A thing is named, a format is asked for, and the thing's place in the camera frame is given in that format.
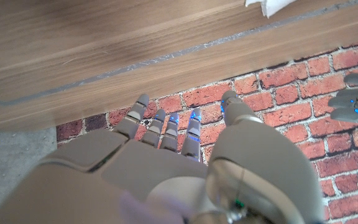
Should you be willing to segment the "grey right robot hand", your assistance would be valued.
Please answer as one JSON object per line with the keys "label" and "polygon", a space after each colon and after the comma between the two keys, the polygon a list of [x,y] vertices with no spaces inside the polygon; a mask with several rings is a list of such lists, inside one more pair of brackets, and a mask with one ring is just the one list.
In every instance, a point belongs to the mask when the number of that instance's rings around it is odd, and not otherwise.
{"label": "grey right robot hand", "polygon": [[178,147],[179,117],[158,110],[136,140],[149,97],[112,130],[59,147],[0,205],[0,223],[322,223],[316,172],[289,139],[238,97],[221,100],[225,128],[201,162],[201,111]]}

